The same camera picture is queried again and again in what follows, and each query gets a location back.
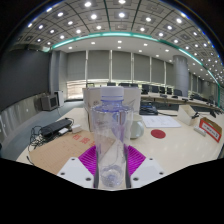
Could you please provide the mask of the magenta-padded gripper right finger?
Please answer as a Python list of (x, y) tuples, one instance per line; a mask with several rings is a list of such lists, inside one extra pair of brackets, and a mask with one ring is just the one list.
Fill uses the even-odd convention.
[(126, 147), (126, 186), (140, 188), (165, 176), (154, 158), (147, 158), (132, 146)]

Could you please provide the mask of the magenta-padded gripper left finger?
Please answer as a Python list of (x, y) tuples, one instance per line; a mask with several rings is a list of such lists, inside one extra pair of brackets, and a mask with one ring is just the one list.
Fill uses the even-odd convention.
[(84, 188), (94, 187), (97, 170), (96, 147), (87, 149), (79, 157), (71, 157), (58, 172), (58, 176)]

